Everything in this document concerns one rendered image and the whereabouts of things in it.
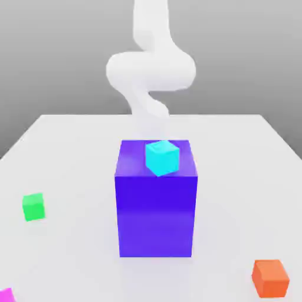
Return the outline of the small cyan cube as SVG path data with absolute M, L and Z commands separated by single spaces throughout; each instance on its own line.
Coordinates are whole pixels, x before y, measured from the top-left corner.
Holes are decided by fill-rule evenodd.
M 156 176 L 179 170 L 180 150 L 168 140 L 148 143 L 145 147 L 146 167 Z

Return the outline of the small green cube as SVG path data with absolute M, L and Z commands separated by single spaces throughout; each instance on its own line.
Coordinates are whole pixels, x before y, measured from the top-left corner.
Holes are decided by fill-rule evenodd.
M 26 221 L 45 218 L 44 198 L 42 193 L 25 195 L 22 199 L 22 208 Z

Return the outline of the small orange cube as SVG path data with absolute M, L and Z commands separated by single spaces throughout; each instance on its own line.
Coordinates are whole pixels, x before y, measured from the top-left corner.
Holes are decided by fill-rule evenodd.
M 251 278 L 260 298 L 283 298 L 290 283 L 280 260 L 255 260 Z

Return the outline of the small magenta cube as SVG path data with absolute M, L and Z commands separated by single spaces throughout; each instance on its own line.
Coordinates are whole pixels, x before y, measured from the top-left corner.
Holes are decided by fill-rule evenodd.
M 0 290 L 0 302 L 16 302 L 12 288 Z

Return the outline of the large purple box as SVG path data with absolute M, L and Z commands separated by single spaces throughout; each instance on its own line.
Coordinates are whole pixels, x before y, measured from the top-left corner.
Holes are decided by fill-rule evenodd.
M 121 257 L 192 255 L 198 173 L 189 141 L 177 172 L 157 177 L 145 164 L 147 140 L 122 140 L 114 175 Z

